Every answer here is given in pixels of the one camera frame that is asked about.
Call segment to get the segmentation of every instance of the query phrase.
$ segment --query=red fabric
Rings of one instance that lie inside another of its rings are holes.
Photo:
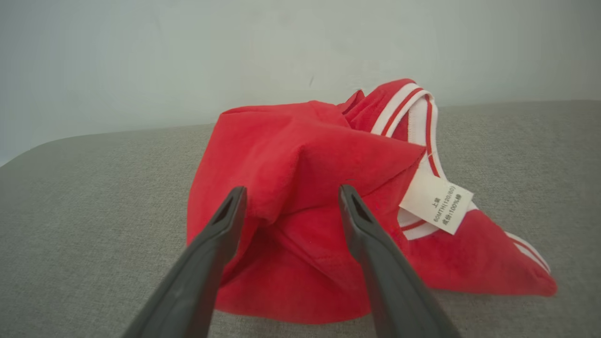
[[[455,235],[439,230],[410,241],[407,252],[417,274],[436,289],[543,296],[557,291],[553,278],[480,210],[468,212]]]
[[[401,92],[405,86],[413,87]],[[428,286],[502,295],[556,292],[540,255],[524,249],[480,210],[468,212],[455,235],[438,230],[407,241],[404,233],[428,225],[397,222],[398,204],[413,174],[423,165],[437,176],[442,173],[430,144],[433,99],[426,97],[423,128],[428,130],[414,126],[410,131],[408,114],[394,123],[411,97],[424,95],[414,87],[404,79],[367,97],[358,91],[337,106],[243,107],[220,116],[188,202],[189,244],[231,188],[248,188],[245,226],[237,254],[225,268],[217,309],[306,324],[369,313],[361,268],[344,240],[337,202],[341,184],[357,189]],[[391,100],[398,106],[390,108],[381,134],[394,129],[392,138],[371,134]],[[428,143],[408,143],[410,132],[424,133]],[[430,156],[420,164],[425,151]]]
[[[363,101],[354,102],[354,107],[377,105],[376,110],[351,110],[345,116],[352,117],[351,125],[370,132],[380,112],[390,98],[407,84],[408,79],[393,81],[381,85]],[[392,126],[394,117],[407,104],[407,100],[418,90],[409,92],[393,115],[386,122],[386,130]],[[431,143],[433,103],[425,95],[427,108],[426,128],[414,130],[426,135],[428,161],[432,173],[440,176],[441,168],[435,166]],[[409,114],[403,116],[392,138],[407,141],[409,133]],[[404,232],[426,223],[423,220],[402,228]],[[534,259],[524,255],[518,247],[525,248]],[[529,249],[523,241],[509,238],[482,211],[469,211],[455,235],[438,230],[431,235],[409,241],[403,253],[415,268],[426,285],[437,288],[471,293],[492,293],[498,295],[543,295],[551,296],[557,292],[555,280],[548,273],[549,266],[538,253]]]
[[[308,102],[220,116],[188,203],[189,244],[231,188],[248,189],[217,309],[307,324],[370,312],[361,267],[344,240],[338,187],[353,185],[403,248],[398,204],[425,149],[353,130],[341,109]]]

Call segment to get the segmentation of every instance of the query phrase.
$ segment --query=red stripe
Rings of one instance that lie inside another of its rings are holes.
[[[417,222],[415,222],[413,224],[409,224],[408,226],[401,227],[401,229],[402,229],[402,231],[407,231],[407,230],[415,229],[415,228],[417,228],[420,225],[425,224],[425,223],[426,223],[426,221],[419,220],[419,221],[417,221]]]
[[[390,118],[388,119],[388,122],[386,122],[386,126],[384,126],[384,130],[382,131],[381,135],[386,136],[386,133],[388,132],[388,129],[392,125],[392,122],[394,121],[394,118],[398,115],[398,112],[400,112],[401,109],[403,109],[403,107],[407,104],[407,102],[409,100],[411,100],[411,98],[414,95],[416,95],[417,92],[419,92],[420,90],[423,90],[423,89],[422,88],[416,88],[413,91],[411,91],[411,93],[409,93],[409,95],[407,95],[407,97],[405,97],[405,100],[403,100],[401,102],[401,104],[398,105],[397,109],[395,109],[395,111],[392,113],[392,116],[390,116]]]
[[[512,242],[514,242],[515,244],[521,246],[522,248],[528,250],[533,256],[534,258],[536,258],[536,260],[538,260],[538,262],[545,267],[545,270],[547,270],[547,272],[549,272],[551,269],[547,266],[547,264],[545,264],[545,262],[537,255],[535,254],[534,251],[532,251],[532,249],[530,249],[527,245],[525,245],[524,243],[520,242],[520,241],[516,241],[513,238],[509,238],[511,239]]]
[[[440,177],[441,175],[438,173],[436,164],[434,163],[434,156],[432,156],[432,103],[430,102],[430,95],[426,94],[426,102],[428,103],[428,110],[426,113],[426,151],[428,153],[428,161],[430,161],[432,173],[436,177]]]

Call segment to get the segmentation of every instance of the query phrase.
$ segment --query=gray couch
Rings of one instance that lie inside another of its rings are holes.
[[[0,167],[0,337],[118,337],[185,247],[212,125],[88,135]],[[546,258],[552,298],[436,291],[465,337],[601,336],[601,102],[441,109],[449,179]],[[375,337],[216,312],[212,337]]]

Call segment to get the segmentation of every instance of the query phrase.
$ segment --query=size label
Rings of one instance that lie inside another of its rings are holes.
[[[400,207],[454,235],[473,196],[456,184],[418,170]]]

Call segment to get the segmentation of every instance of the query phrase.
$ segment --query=white trim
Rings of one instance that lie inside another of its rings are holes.
[[[545,267],[538,259],[536,259],[536,257],[534,257],[534,255],[532,255],[532,253],[530,251],[528,251],[528,249],[526,249],[525,247],[514,243],[513,245],[516,246],[516,248],[523,253],[524,255],[528,256],[528,258],[530,258],[531,260],[534,261],[534,263],[540,265],[541,268],[543,268],[547,273],[550,273],[549,270],[547,270],[547,267]]]
[[[527,241],[524,241],[522,238],[520,238],[520,237],[518,237],[518,236],[516,236],[516,235],[514,235],[512,233],[505,232],[505,234],[507,235],[507,237],[512,238],[515,241],[520,242],[521,244],[523,244],[524,246],[526,246],[530,250],[532,250],[532,252],[536,255],[536,257],[532,256],[532,254],[526,248],[524,248],[523,246],[514,243],[514,245],[520,250],[520,252],[522,252],[526,256],[532,258],[533,261],[537,262],[548,273],[551,273],[551,268],[549,267],[549,264],[547,263],[547,261],[545,261],[545,259],[543,258],[543,256],[541,256],[541,254],[530,243],[528,243]]]
[[[384,127],[388,123],[388,120],[393,115],[394,111],[398,108],[398,106],[408,97],[411,92],[420,88],[417,84],[409,83],[401,87],[395,95],[388,101],[386,107],[382,110],[380,115],[378,116],[373,128],[371,129],[372,134],[381,135]],[[398,112],[397,116],[392,121],[390,128],[386,131],[387,137],[392,137],[395,129],[398,124],[401,122],[401,119],[407,115],[408,118],[408,130],[407,130],[407,141],[410,143],[419,144],[421,146],[427,146],[426,140],[426,127],[427,127],[427,119],[428,119],[428,102],[426,100],[426,95],[429,96],[430,104],[432,105],[432,119],[430,121],[430,148],[432,150],[432,154],[424,156],[419,163],[419,170],[428,170],[429,172],[433,172],[430,166],[430,161],[428,156],[432,156],[434,159],[434,164],[437,172],[443,179],[447,179],[444,171],[442,170],[441,160],[438,156],[438,148],[436,146],[436,126],[438,123],[438,107],[436,106],[436,102],[434,101],[434,96],[426,91],[420,90],[413,95],[406,103],[405,106]],[[473,202],[470,202],[468,211],[472,211],[478,209]],[[415,222],[420,221],[421,218],[413,215],[412,213],[400,209],[397,215],[398,225],[402,227],[409,226],[414,224]],[[408,240],[422,238],[439,230],[438,227],[430,224],[424,223],[418,227],[413,229],[403,231],[405,237]]]
[[[434,158],[434,166],[442,179],[447,180],[441,165],[441,159],[438,157],[438,148],[436,146],[436,126],[438,125],[438,107],[434,102],[434,96],[430,94],[430,104],[432,105],[432,120],[430,121],[430,147],[432,148],[432,156]]]
[[[388,120],[390,119],[390,116],[392,116],[392,114],[397,109],[397,107],[402,103],[402,101],[405,100],[405,98],[409,94],[411,94],[412,91],[416,90],[417,88],[419,88],[419,86],[414,83],[409,83],[409,84],[402,86],[401,89],[399,89],[399,91],[396,92],[396,94],[392,96],[390,101],[388,101],[388,103],[386,104],[386,107],[384,107],[384,109],[380,113],[380,116],[378,116],[376,122],[374,123],[374,126],[371,128],[371,133],[381,135],[382,131],[384,131],[384,127],[386,126]],[[405,112],[398,113],[397,117],[400,116],[399,121],[405,113],[407,113],[406,110],[405,110]]]
[[[406,226],[410,226],[411,224],[413,224],[415,222],[421,221],[421,218],[419,218],[419,217],[415,216],[414,214],[410,213],[409,211],[401,208],[398,210],[397,221],[398,221],[398,225],[400,227],[406,227]]]
[[[405,103],[405,106],[403,106],[403,108],[398,112],[398,115],[394,118],[394,120],[392,121],[392,124],[390,125],[390,128],[388,128],[388,130],[386,131],[386,137],[392,137],[392,134],[394,133],[394,130],[397,128],[398,124],[401,122],[401,118],[403,118],[403,116],[405,114],[407,114],[407,112],[412,109],[413,107],[415,107],[420,100],[423,100],[424,95],[428,95],[428,92],[425,90],[420,90],[417,93],[415,93],[408,101],[407,103]]]
[[[440,229],[437,228],[436,226],[433,226],[430,223],[424,223],[424,224],[420,225],[419,227],[416,227],[416,228],[413,228],[413,229],[410,229],[407,231],[403,231],[403,234],[405,235],[405,237],[407,237],[407,240],[413,241],[414,239],[418,239],[418,238],[422,238],[422,237],[431,235],[434,232],[436,232],[437,230],[440,230]]]

